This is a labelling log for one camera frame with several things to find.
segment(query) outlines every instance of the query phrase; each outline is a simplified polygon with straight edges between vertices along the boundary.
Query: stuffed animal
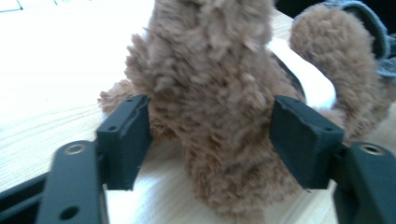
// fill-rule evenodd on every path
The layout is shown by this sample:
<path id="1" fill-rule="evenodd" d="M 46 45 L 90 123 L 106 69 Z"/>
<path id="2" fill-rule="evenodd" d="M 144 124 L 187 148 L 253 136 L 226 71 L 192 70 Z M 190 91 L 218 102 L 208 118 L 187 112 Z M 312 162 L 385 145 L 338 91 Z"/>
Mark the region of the stuffed animal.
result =
<path id="1" fill-rule="evenodd" d="M 269 139 L 275 96 L 306 102 L 267 48 L 273 10 L 272 0 L 157 0 L 147 33 L 128 47 L 127 79 L 99 99 L 109 114 L 146 94 L 152 134 L 181 141 L 196 197 L 238 223 L 262 223 L 266 205 L 299 189 Z M 345 129 L 346 144 L 364 139 L 396 97 L 372 43 L 337 7 L 311 7 L 292 27 L 290 47 L 334 85 L 335 104 L 316 110 Z"/>

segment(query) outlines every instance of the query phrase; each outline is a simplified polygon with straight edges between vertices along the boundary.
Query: plush ear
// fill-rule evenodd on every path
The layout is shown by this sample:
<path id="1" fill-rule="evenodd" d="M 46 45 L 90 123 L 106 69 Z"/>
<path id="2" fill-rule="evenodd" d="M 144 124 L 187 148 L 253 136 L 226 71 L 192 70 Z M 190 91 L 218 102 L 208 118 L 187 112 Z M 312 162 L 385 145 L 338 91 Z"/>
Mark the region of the plush ear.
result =
<path id="1" fill-rule="evenodd" d="M 388 116 L 394 101 L 394 84 L 377 73 L 372 43 L 358 18 L 324 5 L 306 10 L 291 30 L 290 47 L 336 88 L 334 109 L 345 114 L 347 142 L 363 140 Z"/>
<path id="2" fill-rule="evenodd" d="M 396 38 L 388 35 L 387 27 L 375 12 L 361 1 L 328 0 L 324 5 L 340 8 L 359 19 L 374 38 L 373 54 L 377 59 L 378 74 L 383 77 L 396 77 Z"/>

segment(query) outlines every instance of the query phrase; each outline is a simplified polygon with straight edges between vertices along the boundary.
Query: teddy bear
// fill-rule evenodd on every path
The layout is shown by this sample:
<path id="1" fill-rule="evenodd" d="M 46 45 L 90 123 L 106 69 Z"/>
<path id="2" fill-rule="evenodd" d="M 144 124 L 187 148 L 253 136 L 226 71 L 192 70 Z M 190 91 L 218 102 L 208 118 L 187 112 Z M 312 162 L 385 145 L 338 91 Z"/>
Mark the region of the teddy bear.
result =
<path id="1" fill-rule="evenodd" d="M 268 49 L 273 10 L 272 0 L 157 0 L 146 34 L 128 47 L 126 79 L 99 99 L 108 115 L 147 95 L 151 133 L 179 139 L 196 198 L 237 223 L 262 223 L 265 206 L 299 189 L 269 138 L 275 96 L 306 103 Z M 387 117 L 396 87 L 377 73 L 360 18 L 310 7 L 289 42 L 336 90 L 331 108 L 315 109 L 345 130 L 346 144 L 364 140 Z"/>

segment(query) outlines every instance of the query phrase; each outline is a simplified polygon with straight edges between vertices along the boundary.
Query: plush fur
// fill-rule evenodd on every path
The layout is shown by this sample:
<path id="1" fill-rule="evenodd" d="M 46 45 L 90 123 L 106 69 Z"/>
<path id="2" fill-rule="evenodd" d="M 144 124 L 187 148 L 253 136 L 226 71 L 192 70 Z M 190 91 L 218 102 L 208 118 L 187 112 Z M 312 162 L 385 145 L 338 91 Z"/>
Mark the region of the plush fur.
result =
<path id="1" fill-rule="evenodd" d="M 151 130 L 180 139 L 197 198 L 240 223 L 262 223 L 266 205 L 299 188 L 269 140 L 274 97 L 304 100 L 265 47 L 272 4 L 157 0 L 147 36 L 134 35 L 128 48 L 132 81 L 99 100 L 108 114 L 146 94 Z M 371 42 L 353 16 L 326 7 L 308 10 L 292 30 L 291 47 L 337 89 L 335 108 L 319 112 L 346 129 L 346 142 L 366 136 L 394 100 L 375 73 Z"/>

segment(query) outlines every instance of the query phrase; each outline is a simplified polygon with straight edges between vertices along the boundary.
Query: gray fabric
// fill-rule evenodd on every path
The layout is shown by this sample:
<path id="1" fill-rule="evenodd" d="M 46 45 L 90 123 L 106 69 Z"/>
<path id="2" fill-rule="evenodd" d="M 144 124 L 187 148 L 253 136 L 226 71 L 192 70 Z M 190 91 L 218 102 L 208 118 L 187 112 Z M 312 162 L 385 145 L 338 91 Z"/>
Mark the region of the gray fabric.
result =
<path id="1" fill-rule="evenodd" d="M 396 77 L 396 57 L 384 59 L 379 62 L 378 74 L 384 77 Z"/>

